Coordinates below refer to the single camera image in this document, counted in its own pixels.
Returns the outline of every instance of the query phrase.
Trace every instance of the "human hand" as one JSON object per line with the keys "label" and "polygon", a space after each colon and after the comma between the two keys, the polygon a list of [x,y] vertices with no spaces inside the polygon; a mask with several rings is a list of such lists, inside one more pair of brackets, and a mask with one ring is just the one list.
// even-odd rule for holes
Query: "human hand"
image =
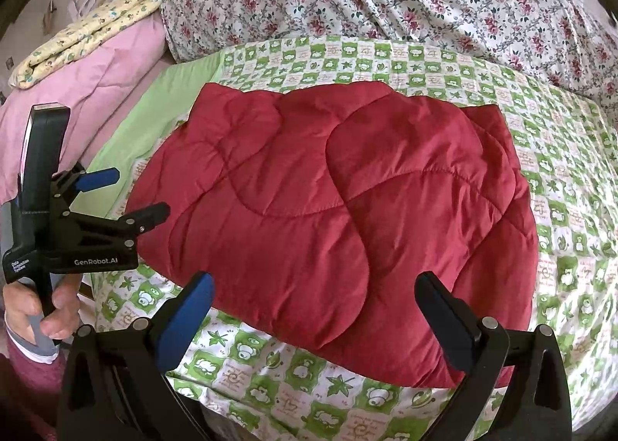
{"label": "human hand", "polygon": [[[52,339],[68,338],[79,326],[80,301],[77,292],[81,277],[81,274],[69,274],[54,289],[51,301],[56,310],[41,321],[43,335]],[[39,297],[20,282],[5,285],[2,295],[9,328],[23,339],[36,344],[28,316],[42,314]]]}

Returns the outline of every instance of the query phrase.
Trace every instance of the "red blanket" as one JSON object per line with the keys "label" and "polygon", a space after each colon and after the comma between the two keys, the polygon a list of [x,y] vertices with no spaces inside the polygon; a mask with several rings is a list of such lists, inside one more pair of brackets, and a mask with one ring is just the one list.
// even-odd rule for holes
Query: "red blanket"
{"label": "red blanket", "polygon": [[482,317],[525,330],[537,268],[528,184],[497,106],[458,109],[380,82],[289,94],[206,84],[127,209],[166,201],[140,238],[214,307],[356,373],[452,387],[413,296],[433,270]]}

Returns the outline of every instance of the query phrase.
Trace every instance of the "pink blanket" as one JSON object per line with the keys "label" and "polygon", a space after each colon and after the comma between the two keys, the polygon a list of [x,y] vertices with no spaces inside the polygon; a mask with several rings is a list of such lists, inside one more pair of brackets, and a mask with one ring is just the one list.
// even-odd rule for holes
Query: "pink blanket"
{"label": "pink blanket", "polygon": [[86,152],[165,51],[159,12],[125,29],[84,59],[64,66],[28,90],[15,90],[0,107],[0,204],[17,194],[22,144],[30,108],[58,102],[71,108],[60,170]]}

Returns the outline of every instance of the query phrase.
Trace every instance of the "yellow folded blanket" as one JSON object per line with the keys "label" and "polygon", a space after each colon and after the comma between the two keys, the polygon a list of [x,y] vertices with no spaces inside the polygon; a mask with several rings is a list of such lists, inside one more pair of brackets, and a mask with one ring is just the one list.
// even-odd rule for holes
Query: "yellow folded blanket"
{"label": "yellow folded blanket", "polygon": [[12,87],[30,88],[65,64],[86,57],[112,36],[152,14],[163,0],[114,0],[60,31],[32,52],[8,79]]}

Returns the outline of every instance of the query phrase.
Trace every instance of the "bed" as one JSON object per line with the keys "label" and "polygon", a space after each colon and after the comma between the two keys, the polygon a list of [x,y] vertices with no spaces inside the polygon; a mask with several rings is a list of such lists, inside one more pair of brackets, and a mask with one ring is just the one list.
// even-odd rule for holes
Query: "bed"
{"label": "bed", "polygon": [[[81,196],[74,210],[121,215],[135,179],[205,82],[285,92],[381,80],[458,106],[494,102],[537,220],[530,327],[547,323],[557,333],[574,428],[612,400],[618,36],[611,28],[573,0],[163,0],[160,13],[169,50],[184,63],[165,69],[126,109],[90,164],[118,167],[119,184]],[[145,264],[92,281],[98,330],[152,316],[180,291]],[[249,361],[239,359],[238,345],[254,350]],[[412,441],[452,394],[374,383],[215,309],[169,379],[263,441]],[[367,400],[377,388],[393,397],[379,409]],[[473,437],[489,428],[503,394],[493,393]]]}

